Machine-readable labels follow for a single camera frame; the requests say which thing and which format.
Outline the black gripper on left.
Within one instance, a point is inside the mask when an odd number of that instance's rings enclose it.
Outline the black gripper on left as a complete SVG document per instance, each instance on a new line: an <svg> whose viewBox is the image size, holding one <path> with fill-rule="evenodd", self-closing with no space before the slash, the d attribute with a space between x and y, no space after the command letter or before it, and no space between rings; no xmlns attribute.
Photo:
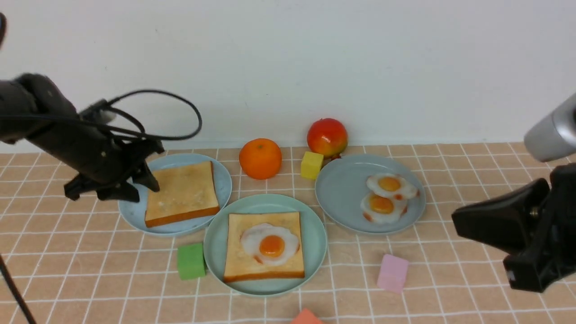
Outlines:
<svg viewBox="0 0 576 324"><path fill-rule="evenodd" d="M35 131L27 140L78 172L64 185L64 195L70 200L95 192L100 201L138 203L140 195L134 184L160 191L146 163L148 156L164 152L160 141L124 143L94 127L58 122Z"/></svg>

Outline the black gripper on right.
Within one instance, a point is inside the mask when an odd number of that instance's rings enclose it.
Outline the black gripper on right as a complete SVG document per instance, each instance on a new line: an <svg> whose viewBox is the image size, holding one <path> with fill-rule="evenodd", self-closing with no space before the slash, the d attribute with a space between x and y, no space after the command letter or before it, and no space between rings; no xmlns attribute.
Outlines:
<svg viewBox="0 0 576 324"><path fill-rule="evenodd" d="M458 236L508 253L512 289L543 293L575 273L575 164L510 193L457 208Z"/></svg>

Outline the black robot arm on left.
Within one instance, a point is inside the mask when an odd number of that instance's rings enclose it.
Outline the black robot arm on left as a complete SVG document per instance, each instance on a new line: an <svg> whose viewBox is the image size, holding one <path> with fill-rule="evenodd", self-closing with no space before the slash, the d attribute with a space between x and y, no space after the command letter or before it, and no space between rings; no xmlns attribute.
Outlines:
<svg viewBox="0 0 576 324"><path fill-rule="evenodd" d="M0 86L1 142L13 145L27 140L76 170L63 187L76 201L94 191L101 201L140 201L135 184L160 191L146 158L162 153L160 141L114 135L106 126L127 113L106 100L77 112L46 76L23 74Z"/></svg>

